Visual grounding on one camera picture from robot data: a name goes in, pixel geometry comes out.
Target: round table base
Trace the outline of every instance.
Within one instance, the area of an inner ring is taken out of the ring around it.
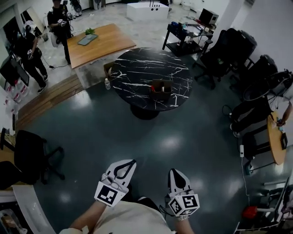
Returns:
[[[157,111],[149,111],[137,106],[131,105],[130,106],[132,114],[134,114],[137,118],[143,120],[150,120],[158,116],[159,112]]]

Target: white shirt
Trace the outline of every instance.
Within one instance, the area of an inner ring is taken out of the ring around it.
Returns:
[[[93,234],[172,234],[160,212],[147,206],[120,201],[107,207]],[[77,229],[65,229],[60,234],[82,234]]]
[[[268,94],[267,99],[272,112],[283,102],[288,102],[288,105],[290,102],[293,105],[293,85],[284,93],[283,97]]]

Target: man in black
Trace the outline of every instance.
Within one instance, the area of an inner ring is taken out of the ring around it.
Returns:
[[[54,33],[63,44],[65,58],[67,62],[71,64],[67,45],[67,39],[71,38],[70,24],[67,19],[68,10],[66,5],[61,4],[61,0],[53,0],[53,4],[52,9],[48,13],[48,24],[52,30],[52,33]],[[67,23],[64,27],[62,27],[58,24],[58,20],[64,20]]]
[[[41,60],[42,52],[37,48],[38,39],[29,32],[28,27],[26,27],[26,32],[23,34],[20,34],[18,31],[13,32],[12,51],[22,59],[24,69],[37,81],[40,86],[38,93],[41,93],[47,86],[45,81],[48,80],[48,74]],[[45,81],[36,68],[40,70]]]

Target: wooden floor strip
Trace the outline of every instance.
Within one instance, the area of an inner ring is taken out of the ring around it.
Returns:
[[[83,90],[77,75],[73,75],[47,89],[19,111],[16,130],[24,129],[33,119],[46,110]]]

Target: polished floor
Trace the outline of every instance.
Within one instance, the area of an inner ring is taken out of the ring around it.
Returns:
[[[186,59],[191,66],[192,59]],[[237,140],[222,106],[235,107],[240,101],[229,89],[227,77],[216,85],[210,90],[207,80],[194,81],[190,98],[182,106],[143,121],[131,113],[115,90],[106,90],[100,83],[31,122],[26,130],[46,138],[51,148],[59,145],[65,150],[58,164],[65,181],[49,174],[47,185],[38,182],[34,186],[55,231],[67,228],[94,202],[98,181],[111,163],[136,159],[131,181],[135,195],[164,205],[168,171],[176,168],[189,177],[199,195],[201,207],[190,218],[195,233],[233,233],[248,199]],[[265,133],[258,137],[267,140]],[[268,152],[254,163],[260,166],[271,160]],[[245,177],[250,204],[262,182],[290,176],[292,161],[289,149],[285,164],[271,165]],[[172,219],[167,218],[167,222],[173,228]]]
[[[172,5],[172,10],[169,12],[166,20],[132,21],[126,17],[126,7],[126,4],[115,3],[108,4],[97,11],[85,10],[81,17],[71,21],[73,35],[83,33],[89,27],[97,28],[114,23],[137,44],[137,47],[161,49],[167,33],[167,26],[170,22],[181,20],[182,22],[194,23],[193,20],[185,16],[198,17],[194,11],[186,10],[179,5]],[[168,41],[172,43],[177,42],[177,38],[170,35]],[[59,45],[57,48],[52,46],[50,33],[48,41],[45,42],[42,38],[39,39],[38,47],[43,52],[42,61],[48,71],[48,87],[52,87],[75,74],[70,65],[66,66],[67,62],[63,46]],[[115,61],[122,53],[112,54],[83,66],[80,71],[85,74],[86,83],[94,85],[101,82],[105,78],[103,65]],[[59,68],[51,69],[46,63]],[[22,101],[21,106],[24,106],[38,95],[38,84],[32,78],[30,79],[29,87],[30,92]]]

